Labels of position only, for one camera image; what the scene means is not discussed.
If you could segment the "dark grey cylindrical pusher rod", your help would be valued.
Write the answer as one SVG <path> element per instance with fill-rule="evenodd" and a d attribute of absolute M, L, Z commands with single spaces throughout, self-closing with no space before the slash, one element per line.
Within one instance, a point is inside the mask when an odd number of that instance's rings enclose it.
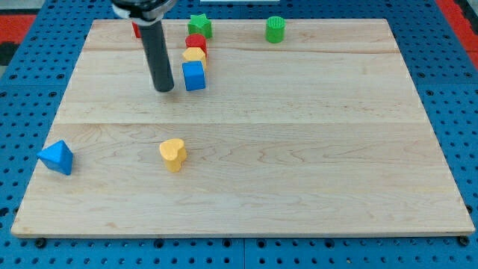
<path fill-rule="evenodd" d="M 161 21 L 139 25 L 139 30 L 154 88 L 161 93 L 171 91 L 174 80 Z"/>

